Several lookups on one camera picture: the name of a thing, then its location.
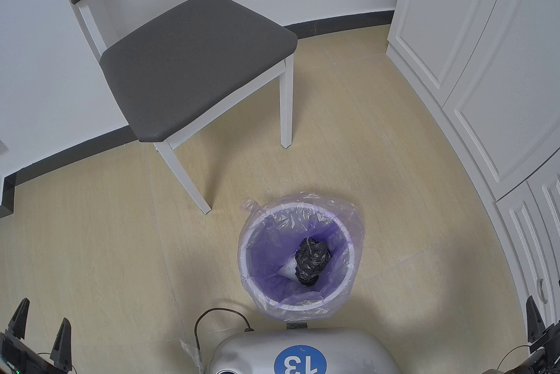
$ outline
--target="chair's front leg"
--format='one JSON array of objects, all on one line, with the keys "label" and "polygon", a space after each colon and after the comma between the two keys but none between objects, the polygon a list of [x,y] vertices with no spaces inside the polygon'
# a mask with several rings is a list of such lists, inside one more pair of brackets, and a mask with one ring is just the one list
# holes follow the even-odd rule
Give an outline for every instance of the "chair's front leg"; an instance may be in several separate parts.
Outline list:
[{"label": "chair's front leg", "polygon": [[167,163],[171,171],[175,174],[179,182],[183,185],[194,202],[198,205],[200,210],[204,214],[210,212],[210,206],[208,206],[208,203],[205,201],[204,197],[200,195],[200,192],[192,183],[189,175],[185,172],[185,169],[177,159],[175,152],[169,145],[169,142],[167,142],[167,140],[164,140],[163,142],[154,142],[153,145],[156,147],[156,150],[159,152],[159,154],[161,154],[161,157]]},{"label": "chair's front leg", "polygon": [[280,75],[280,142],[292,145],[293,54],[284,59],[286,70]]}]

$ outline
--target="black plastic bag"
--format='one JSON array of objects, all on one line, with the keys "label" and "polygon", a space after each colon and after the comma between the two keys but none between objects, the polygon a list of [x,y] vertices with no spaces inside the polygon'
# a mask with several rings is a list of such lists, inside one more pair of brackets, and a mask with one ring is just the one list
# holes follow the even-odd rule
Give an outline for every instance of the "black plastic bag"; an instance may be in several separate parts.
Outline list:
[{"label": "black plastic bag", "polygon": [[313,286],[330,260],[326,242],[304,238],[296,253],[296,276],[301,284]]}]

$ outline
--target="chair seat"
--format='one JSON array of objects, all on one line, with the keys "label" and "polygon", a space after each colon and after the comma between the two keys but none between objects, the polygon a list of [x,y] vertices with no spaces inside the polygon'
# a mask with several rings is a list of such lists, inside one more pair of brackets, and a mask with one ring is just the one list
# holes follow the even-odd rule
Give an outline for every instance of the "chair seat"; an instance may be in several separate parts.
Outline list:
[{"label": "chair seat", "polygon": [[293,54],[297,36],[232,0],[188,0],[99,64],[136,137],[161,142]]}]

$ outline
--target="chair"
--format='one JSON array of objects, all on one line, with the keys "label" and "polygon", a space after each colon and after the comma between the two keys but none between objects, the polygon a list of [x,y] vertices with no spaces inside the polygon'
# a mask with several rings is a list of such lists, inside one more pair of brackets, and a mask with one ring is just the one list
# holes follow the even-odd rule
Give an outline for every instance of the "chair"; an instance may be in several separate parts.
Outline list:
[{"label": "chair", "polygon": [[70,1],[132,131],[154,144],[204,214],[210,206],[177,146],[276,77],[281,144],[292,143],[298,38],[288,29],[231,0],[187,0],[107,48],[88,0]]}]

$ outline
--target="beige tile floor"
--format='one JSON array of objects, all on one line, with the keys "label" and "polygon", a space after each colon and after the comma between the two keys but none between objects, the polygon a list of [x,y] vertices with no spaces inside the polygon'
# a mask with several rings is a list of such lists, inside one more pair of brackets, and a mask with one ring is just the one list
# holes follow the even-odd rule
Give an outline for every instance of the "beige tile floor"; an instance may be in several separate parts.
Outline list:
[{"label": "beige tile floor", "polygon": [[[404,373],[496,367],[524,343],[511,274],[451,146],[385,56],[387,33],[299,41],[288,150],[277,81],[178,148],[207,216],[138,142],[18,186],[15,214],[0,221],[0,324],[26,296],[28,343],[50,351],[66,316],[80,374],[195,373],[178,341],[193,341],[205,309],[237,308],[257,330],[284,326],[240,284],[239,204],[311,190],[354,202],[366,241],[346,306],[310,326],[364,328]],[[205,318],[204,358],[240,330],[228,314]]]}]

